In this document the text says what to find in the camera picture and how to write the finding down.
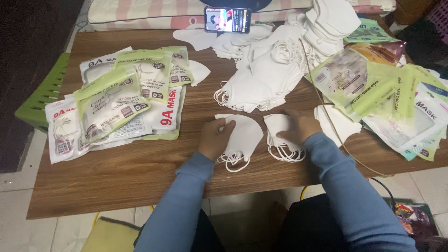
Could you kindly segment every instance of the table surface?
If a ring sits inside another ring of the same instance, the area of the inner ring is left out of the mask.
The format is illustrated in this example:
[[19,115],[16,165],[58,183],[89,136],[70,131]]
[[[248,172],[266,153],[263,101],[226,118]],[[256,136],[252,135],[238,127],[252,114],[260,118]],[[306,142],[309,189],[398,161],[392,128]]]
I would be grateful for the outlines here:
[[[79,64],[125,47],[156,49],[162,46],[185,45],[189,58],[206,65],[210,75],[197,87],[188,85],[179,138],[174,141],[139,140],[124,146],[90,152],[72,161],[50,165],[48,141],[40,163],[27,219],[56,217],[81,213],[125,209],[157,204],[175,178],[174,171],[195,151],[200,130],[218,113],[243,114],[261,126],[264,137],[250,159],[238,173],[228,172],[217,164],[204,197],[278,190],[319,183],[317,168],[309,158],[302,162],[277,161],[267,151],[267,128],[263,116],[296,109],[313,114],[320,105],[312,85],[303,78],[286,96],[286,104],[271,111],[257,109],[250,114],[220,107],[213,94],[220,82],[235,73],[235,62],[217,58],[211,48],[196,52],[193,47],[172,37],[172,30],[129,30],[77,33],[70,55],[60,97],[82,86]],[[345,142],[348,150],[370,168],[384,174],[397,174],[448,164],[448,141],[441,141],[434,162],[415,158],[407,162],[381,139],[362,130]],[[357,164],[360,172],[376,174]]]

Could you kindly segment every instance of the wire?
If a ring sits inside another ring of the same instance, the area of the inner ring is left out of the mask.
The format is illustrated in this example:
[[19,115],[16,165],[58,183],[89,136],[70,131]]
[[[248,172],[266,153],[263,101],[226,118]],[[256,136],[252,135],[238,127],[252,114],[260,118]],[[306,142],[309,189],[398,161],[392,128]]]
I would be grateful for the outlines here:
[[379,175],[381,175],[381,176],[391,177],[391,175],[386,175],[386,174],[377,172],[377,171],[375,171],[375,170],[373,170],[373,169],[370,169],[369,167],[367,167],[367,165],[361,163],[361,161],[359,161],[358,159],[356,159],[356,158],[355,158],[352,154],[350,154],[350,152],[347,150],[347,148],[346,148],[345,145],[344,145],[344,141],[341,140],[339,134],[338,134],[337,131],[336,131],[336,127],[335,127],[335,125],[333,124],[333,121],[331,120],[331,117],[330,117],[330,115],[328,114],[327,109],[325,108],[325,104],[323,103],[322,98],[320,98],[320,94],[319,94],[319,91],[318,91],[317,88],[316,88],[316,85],[314,85],[314,80],[313,80],[313,76],[311,75],[311,68],[310,68],[310,64],[309,64],[309,62],[308,62],[308,55],[306,54],[305,46],[303,45],[303,42],[302,42],[301,39],[299,39],[299,41],[300,41],[300,43],[302,44],[303,53],[305,54],[306,66],[308,67],[308,74],[310,75],[311,84],[313,84],[313,87],[314,87],[314,89],[316,90],[317,96],[319,97],[320,103],[321,103],[322,106],[323,106],[323,109],[324,109],[324,111],[325,111],[325,113],[326,113],[326,115],[327,115],[327,117],[328,117],[328,120],[330,121],[330,123],[331,123],[331,125],[332,125],[332,127],[333,127],[333,130],[334,130],[335,133],[336,133],[337,138],[338,138],[339,141],[341,142],[342,147],[344,147],[344,150],[345,150],[345,151],[347,152],[347,154],[349,154],[349,155],[350,155],[356,162],[358,162],[360,165],[364,166],[364,167],[367,168],[368,170],[370,170],[370,171],[372,171],[372,172],[374,172],[374,173],[376,173],[376,174],[379,174]]
[[391,191],[376,178],[370,178],[370,179],[375,180],[376,182],[378,182],[378,184],[382,185],[384,187],[384,189],[386,189],[386,191],[388,191],[389,196],[391,197],[391,208],[392,208],[392,211],[395,213],[395,200],[393,199]]
[[306,191],[307,188],[308,188],[308,186],[306,186],[306,187],[304,187],[304,188],[302,189],[302,193],[300,194],[300,200],[303,199],[303,196],[304,196],[305,191]]
[[97,212],[95,214],[95,218],[93,218],[92,229],[93,229],[93,226],[95,226],[96,220],[98,219],[98,215],[99,215],[99,212]]

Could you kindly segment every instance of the phone screen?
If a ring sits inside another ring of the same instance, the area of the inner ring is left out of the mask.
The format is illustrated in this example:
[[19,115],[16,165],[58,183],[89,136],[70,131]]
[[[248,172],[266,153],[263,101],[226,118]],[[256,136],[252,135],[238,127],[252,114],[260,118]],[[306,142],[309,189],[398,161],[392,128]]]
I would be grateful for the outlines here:
[[212,32],[249,33],[250,9],[205,8],[205,28]]

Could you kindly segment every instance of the person's left hand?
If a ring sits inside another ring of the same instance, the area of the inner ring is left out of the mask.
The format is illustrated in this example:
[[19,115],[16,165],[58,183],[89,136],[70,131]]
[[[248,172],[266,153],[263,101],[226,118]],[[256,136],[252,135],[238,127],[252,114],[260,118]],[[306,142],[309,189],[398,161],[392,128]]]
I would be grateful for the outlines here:
[[216,161],[227,148],[228,140],[233,129],[235,129],[235,125],[235,121],[231,121],[226,125],[225,118],[206,122],[204,127],[202,127],[198,152],[208,157],[208,159]]

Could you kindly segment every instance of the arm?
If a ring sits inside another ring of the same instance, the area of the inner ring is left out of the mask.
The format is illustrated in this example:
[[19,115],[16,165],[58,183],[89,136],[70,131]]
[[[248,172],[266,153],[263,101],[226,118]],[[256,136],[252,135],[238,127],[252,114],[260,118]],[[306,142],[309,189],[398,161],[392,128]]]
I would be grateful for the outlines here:
[[146,222],[135,251],[190,251],[196,233],[205,182],[215,163],[195,152]]
[[336,220],[353,251],[416,251],[398,218],[383,198],[324,133],[304,144],[319,167]]
[[205,182],[210,181],[214,160],[225,151],[235,125],[235,121],[226,125],[225,118],[204,125],[198,151],[176,171],[176,179],[148,218],[135,252],[191,250]]

